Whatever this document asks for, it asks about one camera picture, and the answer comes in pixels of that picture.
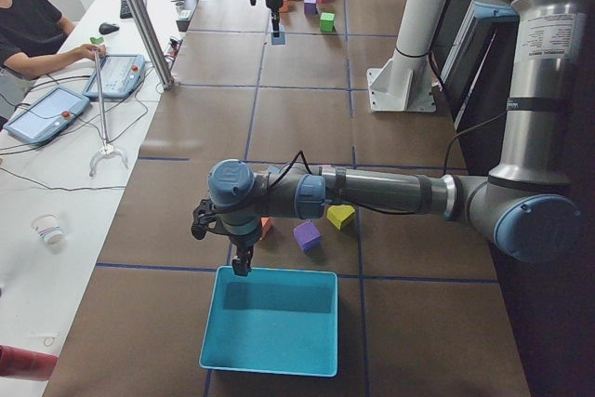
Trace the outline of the person's right hand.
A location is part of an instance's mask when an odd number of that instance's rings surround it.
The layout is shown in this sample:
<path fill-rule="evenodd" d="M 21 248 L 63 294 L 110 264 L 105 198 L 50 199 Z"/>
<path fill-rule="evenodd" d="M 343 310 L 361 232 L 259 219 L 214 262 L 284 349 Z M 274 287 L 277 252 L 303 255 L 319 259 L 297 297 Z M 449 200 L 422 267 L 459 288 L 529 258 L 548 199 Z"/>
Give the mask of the person's right hand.
<path fill-rule="evenodd" d="M 87 59 L 95 60 L 104 58 L 106 55 L 105 45 L 82 44 L 73 50 L 77 60 Z"/>

